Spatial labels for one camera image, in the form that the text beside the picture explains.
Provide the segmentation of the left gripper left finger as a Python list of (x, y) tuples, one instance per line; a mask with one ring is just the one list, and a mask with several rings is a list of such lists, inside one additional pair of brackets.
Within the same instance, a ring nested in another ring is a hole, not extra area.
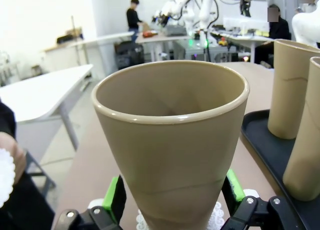
[(121, 230), (127, 194), (121, 175), (113, 177), (102, 203), (79, 213), (75, 209), (64, 210), (55, 230)]

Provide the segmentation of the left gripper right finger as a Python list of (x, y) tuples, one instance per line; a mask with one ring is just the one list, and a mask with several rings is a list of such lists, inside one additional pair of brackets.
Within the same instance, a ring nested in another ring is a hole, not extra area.
[(273, 196), (268, 201), (253, 195), (246, 196), (235, 173), (229, 169), (222, 193), (230, 217), (221, 227), (223, 230), (247, 230), (259, 227), (262, 230), (299, 230), (300, 225), (282, 196)]

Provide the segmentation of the person's right hand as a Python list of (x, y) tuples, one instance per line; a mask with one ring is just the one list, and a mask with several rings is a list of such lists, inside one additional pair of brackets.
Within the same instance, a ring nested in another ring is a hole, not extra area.
[(11, 135), (5, 132), (0, 133), (0, 148), (5, 149), (13, 157), (13, 163), (15, 165), (14, 183), (17, 184), (27, 164), (25, 151)]

